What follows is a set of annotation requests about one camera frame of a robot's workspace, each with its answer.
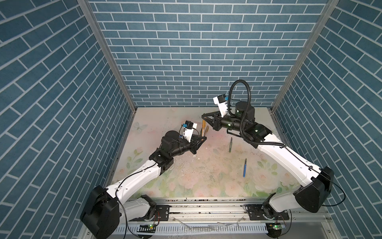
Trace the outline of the brown pen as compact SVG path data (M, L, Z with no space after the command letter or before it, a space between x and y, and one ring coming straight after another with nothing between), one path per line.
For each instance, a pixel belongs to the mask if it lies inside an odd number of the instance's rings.
M205 131L204 131L204 136L207 136L208 130L209 130L209 126L206 126Z
M201 129L201 136L205 136L205 131L206 131L206 121L202 121L202 129Z

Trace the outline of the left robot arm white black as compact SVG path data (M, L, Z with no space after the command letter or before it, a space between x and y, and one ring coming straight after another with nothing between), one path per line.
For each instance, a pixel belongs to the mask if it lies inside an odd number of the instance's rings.
M191 134L181 138L174 130L168 131L161 139L160 146L144 164L124 179L107 187L97 186L89 194L80 220L97 239L108 238L118 227L120 217L128 222L132 219L151 219L156 203L147 195L124 203L148 182L156 179L174 163L174 157L197 150L207 137Z

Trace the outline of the blue pen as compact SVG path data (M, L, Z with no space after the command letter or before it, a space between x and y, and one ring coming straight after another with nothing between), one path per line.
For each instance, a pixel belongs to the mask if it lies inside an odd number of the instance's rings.
M246 169L247 169L247 159L244 161L244 166L243 166L243 178L246 177Z

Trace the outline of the aluminium mounting rail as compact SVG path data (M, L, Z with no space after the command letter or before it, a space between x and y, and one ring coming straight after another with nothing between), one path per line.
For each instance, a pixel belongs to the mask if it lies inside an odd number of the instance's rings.
M160 200L156 205L169 205L170 215L168 221L181 221L183 223L191 222L244 222L250 221L248 214L243 206L246 204L260 204L256 200ZM287 221L278 220L278 222L325 222L331 217L325 209L320 209L317 213L310 213L303 209L286 210L290 219ZM126 222L124 217L120 217L119 225ZM275 221L258 221L270 223Z

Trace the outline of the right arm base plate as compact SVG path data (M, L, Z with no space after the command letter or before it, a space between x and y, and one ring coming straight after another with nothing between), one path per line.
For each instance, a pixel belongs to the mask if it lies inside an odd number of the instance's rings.
M278 213L262 204L246 204L243 208L248 214L250 221L287 221L290 219L287 211Z

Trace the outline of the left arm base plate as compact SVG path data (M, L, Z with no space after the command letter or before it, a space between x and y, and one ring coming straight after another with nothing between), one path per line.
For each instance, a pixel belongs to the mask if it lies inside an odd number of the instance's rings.
M169 205L156 205L155 208L151 207L145 216L139 218L139 221L168 221L170 215Z

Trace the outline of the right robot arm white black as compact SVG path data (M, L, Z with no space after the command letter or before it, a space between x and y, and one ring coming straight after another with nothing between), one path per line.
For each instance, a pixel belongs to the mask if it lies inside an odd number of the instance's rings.
M270 129L255 122L255 109L247 102L237 102L232 114L228 112L227 102L219 103L218 107L218 111L203 114L202 119L216 131L221 128L225 128L228 134L237 131L237 137L270 156L300 184L292 193L271 194L261 207L264 217L272 220L279 213L296 208L318 212L332 190L333 170L304 159L282 143Z

